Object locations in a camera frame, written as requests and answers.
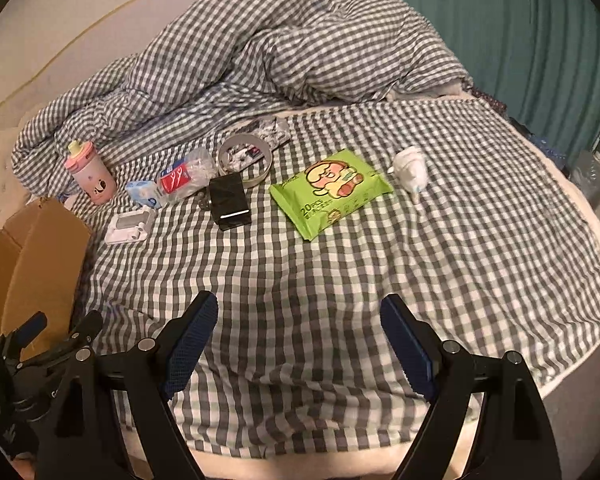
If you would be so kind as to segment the white rectangular case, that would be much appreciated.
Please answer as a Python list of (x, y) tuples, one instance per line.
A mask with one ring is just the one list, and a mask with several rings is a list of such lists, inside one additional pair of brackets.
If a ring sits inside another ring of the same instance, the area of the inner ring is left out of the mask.
[(115, 214), (105, 234), (107, 245), (139, 243), (146, 240), (156, 218), (155, 209), (143, 206), (140, 209)]

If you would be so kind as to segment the blue tissue packet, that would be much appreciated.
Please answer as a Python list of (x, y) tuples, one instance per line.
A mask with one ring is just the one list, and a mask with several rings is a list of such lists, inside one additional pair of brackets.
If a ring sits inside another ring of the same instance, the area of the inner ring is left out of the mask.
[(125, 191), (130, 199), (139, 204), (152, 209), (159, 209), (163, 206), (161, 193), (158, 185), (154, 181), (132, 181), (125, 185)]

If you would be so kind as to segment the black small box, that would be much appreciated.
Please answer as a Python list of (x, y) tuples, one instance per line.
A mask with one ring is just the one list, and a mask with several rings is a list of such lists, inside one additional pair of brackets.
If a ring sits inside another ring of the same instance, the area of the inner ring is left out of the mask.
[(209, 182), (210, 211), (221, 231), (251, 223), (251, 210), (239, 174), (226, 174)]

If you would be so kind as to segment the clear plastic jar red label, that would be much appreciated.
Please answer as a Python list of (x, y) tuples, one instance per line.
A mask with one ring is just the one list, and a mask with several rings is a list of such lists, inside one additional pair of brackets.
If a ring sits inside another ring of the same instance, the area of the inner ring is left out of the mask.
[(206, 188), (218, 175), (215, 162), (205, 148), (194, 148), (184, 157), (172, 162), (157, 177), (157, 185), (168, 203), (185, 200)]

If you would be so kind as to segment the white tissue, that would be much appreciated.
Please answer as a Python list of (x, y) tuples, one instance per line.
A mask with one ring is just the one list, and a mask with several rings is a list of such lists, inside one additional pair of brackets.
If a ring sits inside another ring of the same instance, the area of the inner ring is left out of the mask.
[(389, 174), (393, 174), (400, 185), (411, 194), (412, 199), (416, 200), (428, 184), (428, 170), (424, 153), (416, 146), (404, 148), (393, 157)]

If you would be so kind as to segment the green wet wipes pack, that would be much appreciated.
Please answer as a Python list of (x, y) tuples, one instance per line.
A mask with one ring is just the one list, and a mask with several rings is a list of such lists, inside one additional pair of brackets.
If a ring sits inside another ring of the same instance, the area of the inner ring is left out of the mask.
[(386, 178), (350, 150), (314, 162), (283, 183), (270, 186), (272, 199), (307, 242), (375, 198), (392, 192)]

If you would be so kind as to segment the brown cardboard box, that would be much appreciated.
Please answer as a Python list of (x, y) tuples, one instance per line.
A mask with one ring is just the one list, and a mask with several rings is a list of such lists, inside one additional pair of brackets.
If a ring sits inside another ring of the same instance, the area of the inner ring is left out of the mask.
[(58, 200), (41, 198), (0, 229), (0, 335), (41, 311), (46, 327), (23, 350), (30, 359), (69, 333), (91, 230)]

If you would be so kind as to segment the pink kids water bottle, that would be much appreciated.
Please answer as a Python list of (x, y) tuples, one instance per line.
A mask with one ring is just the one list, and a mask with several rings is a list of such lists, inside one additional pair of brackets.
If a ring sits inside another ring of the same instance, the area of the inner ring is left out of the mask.
[(95, 205), (107, 203), (117, 191), (116, 181), (91, 141), (73, 140), (68, 145), (65, 168)]

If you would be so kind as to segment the grey gingham bed sheet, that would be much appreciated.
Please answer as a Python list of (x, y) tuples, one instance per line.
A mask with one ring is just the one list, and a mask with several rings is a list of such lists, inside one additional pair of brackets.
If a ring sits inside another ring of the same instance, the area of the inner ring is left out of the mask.
[(173, 409), (186, 442), (269, 458), (411, 440), (426, 406), (379, 321), (400, 295), (444, 339), (483, 356), (509, 349), (545, 386), (600, 343), (600, 234), (565, 179), (478, 100), (382, 102), (290, 118), (271, 183), (348, 150), (386, 171), (402, 148), (426, 157), (419, 200), (403, 188), (304, 240), (266, 185), (249, 226), (221, 231), (191, 202), (159, 210), (148, 239), (102, 237), (119, 194), (76, 214), (93, 230), (80, 288), (102, 314), (100, 352), (123, 351), (179, 316), (201, 290), (220, 316)]

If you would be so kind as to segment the grey gingham duvet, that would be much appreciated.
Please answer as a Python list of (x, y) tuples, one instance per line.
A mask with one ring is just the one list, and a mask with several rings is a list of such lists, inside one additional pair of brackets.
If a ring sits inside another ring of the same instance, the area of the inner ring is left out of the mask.
[(138, 53), (50, 101), (12, 150), (37, 196), (71, 190), (64, 160), (90, 141), (112, 170), (293, 107), (423, 94), (471, 78), (404, 0), (197, 0)]

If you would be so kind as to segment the teal curtain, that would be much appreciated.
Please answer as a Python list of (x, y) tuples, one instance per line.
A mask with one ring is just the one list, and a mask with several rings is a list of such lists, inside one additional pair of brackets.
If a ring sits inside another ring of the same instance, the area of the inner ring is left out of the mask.
[(405, 0), (509, 117), (575, 160), (600, 151), (600, 11), (591, 0)]

